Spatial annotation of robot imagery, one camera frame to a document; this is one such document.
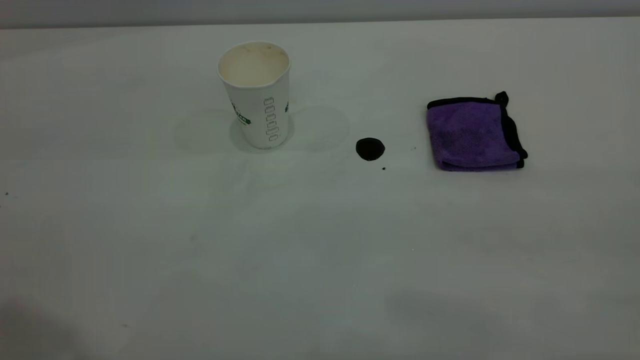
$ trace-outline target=paper cup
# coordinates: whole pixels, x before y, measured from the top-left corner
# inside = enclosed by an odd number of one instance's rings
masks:
[[[258,149],[276,147],[287,139],[289,68],[287,52],[270,42],[238,44],[218,61],[218,76],[244,137]]]

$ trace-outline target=cup rim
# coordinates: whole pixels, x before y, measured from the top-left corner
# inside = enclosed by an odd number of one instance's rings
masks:
[[[233,83],[230,83],[229,81],[227,81],[225,78],[223,78],[222,74],[220,74],[220,61],[222,61],[222,58],[225,57],[225,55],[231,50],[231,49],[235,49],[238,46],[242,46],[242,45],[246,45],[246,44],[252,44],[252,43],[256,43],[256,42],[261,42],[264,44],[271,44],[271,45],[275,45],[279,48],[282,49],[282,51],[284,51],[284,53],[287,55],[287,59],[289,60],[289,63],[287,64],[287,68],[282,72],[282,74],[280,74],[280,76],[278,76],[277,79],[273,80],[270,83],[266,83],[264,85],[257,85],[257,86],[240,86],[240,85],[235,85]],[[266,40],[251,40],[251,41],[245,41],[245,42],[241,42],[238,43],[236,45],[233,45],[232,47],[229,47],[227,50],[225,50],[224,53],[222,53],[222,55],[218,58],[218,64],[216,65],[216,72],[218,73],[218,77],[222,80],[222,82],[224,82],[225,84],[232,86],[234,88],[238,88],[238,89],[261,89],[261,88],[267,88],[271,85],[274,85],[275,83],[279,82],[282,77],[289,72],[289,69],[291,68],[291,56],[289,56],[289,53],[285,50],[284,47],[282,47],[279,44],[276,44],[274,42],[271,41],[266,41]]]

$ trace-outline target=purple microfiber cloth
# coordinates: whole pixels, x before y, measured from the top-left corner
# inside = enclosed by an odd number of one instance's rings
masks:
[[[433,157],[442,170],[495,171],[524,167],[513,119],[507,115],[506,92],[495,100],[457,97],[427,105],[427,127]]]

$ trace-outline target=small black droplet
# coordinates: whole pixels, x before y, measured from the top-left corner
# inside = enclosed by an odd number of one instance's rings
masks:
[[[375,160],[385,152],[385,146],[375,138],[364,138],[356,143],[356,152],[367,161]]]

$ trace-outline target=white table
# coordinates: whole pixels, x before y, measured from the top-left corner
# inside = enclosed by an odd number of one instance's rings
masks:
[[[271,152],[215,67],[259,39]],[[525,168],[437,170],[427,103],[502,90]],[[637,359],[638,100],[640,18],[0,31],[0,350]]]

